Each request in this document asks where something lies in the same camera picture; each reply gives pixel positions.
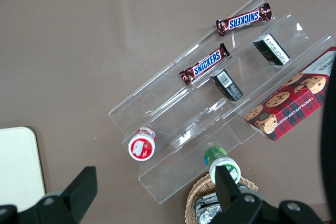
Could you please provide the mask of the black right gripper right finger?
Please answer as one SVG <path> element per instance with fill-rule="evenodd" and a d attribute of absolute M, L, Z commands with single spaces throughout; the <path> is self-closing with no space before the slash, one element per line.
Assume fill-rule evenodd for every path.
<path fill-rule="evenodd" d="M 323 223 L 306 204 L 284 200 L 273 207 L 251 193 L 242 193 L 224 166 L 216 167 L 216 195 L 222 211 L 211 223 Z"/>

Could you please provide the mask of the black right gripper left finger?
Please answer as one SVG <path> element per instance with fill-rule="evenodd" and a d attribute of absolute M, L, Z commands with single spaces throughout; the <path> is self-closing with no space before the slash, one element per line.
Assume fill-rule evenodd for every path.
<path fill-rule="evenodd" d="M 1 223 L 80 223 L 98 192 L 97 171 L 85 167 L 60 195 L 50 195 L 29 209 L 1 205 Z"/>

